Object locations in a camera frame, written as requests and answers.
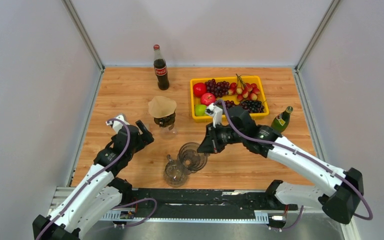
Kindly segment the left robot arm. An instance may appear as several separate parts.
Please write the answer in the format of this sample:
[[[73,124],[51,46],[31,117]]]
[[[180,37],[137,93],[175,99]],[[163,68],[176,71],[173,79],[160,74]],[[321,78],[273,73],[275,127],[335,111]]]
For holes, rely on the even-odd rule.
[[[36,240],[81,240],[116,205],[132,203],[132,186],[117,175],[154,138],[141,120],[131,125],[122,114],[106,123],[116,134],[69,196],[48,216],[35,218],[32,228]]]

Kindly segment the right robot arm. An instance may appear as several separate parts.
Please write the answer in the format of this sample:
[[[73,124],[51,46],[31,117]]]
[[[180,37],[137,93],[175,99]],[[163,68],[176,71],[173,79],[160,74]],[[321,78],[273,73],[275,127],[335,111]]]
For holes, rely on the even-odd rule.
[[[322,210],[332,220],[349,224],[353,217],[363,216],[356,213],[359,204],[368,212],[367,220],[373,213],[364,199],[362,173],[350,168],[326,163],[292,143],[286,136],[268,125],[258,125],[248,111],[235,106],[225,113],[227,125],[222,124],[224,110],[212,103],[205,114],[212,117],[212,123],[206,126],[205,137],[197,149],[204,154],[221,153],[227,145],[241,143],[251,153],[276,161],[301,176],[314,186],[287,183],[274,180],[266,189],[266,204],[272,209],[281,205],[299,205]]]

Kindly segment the grey transparent coffee dripper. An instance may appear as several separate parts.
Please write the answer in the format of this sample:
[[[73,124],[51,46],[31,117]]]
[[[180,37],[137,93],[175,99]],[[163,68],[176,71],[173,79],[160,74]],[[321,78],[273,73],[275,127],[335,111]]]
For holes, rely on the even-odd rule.
[[[197,142],[187,142],[178,152],[177,159],[190,173],[200,171],[207,164],[209,154],[197,152],[199,146]]]

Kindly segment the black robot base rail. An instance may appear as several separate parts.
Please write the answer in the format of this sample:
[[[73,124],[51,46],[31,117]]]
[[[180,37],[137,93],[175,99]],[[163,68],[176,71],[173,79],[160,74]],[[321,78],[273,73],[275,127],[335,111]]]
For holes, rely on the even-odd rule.
[[[178,188],[135,188],[130,200],[108,211],[104,221],[118,225],[141,220],[160,223],[262,224],[280,228],[286,215],[298,211],[263,190],[215,190]]]

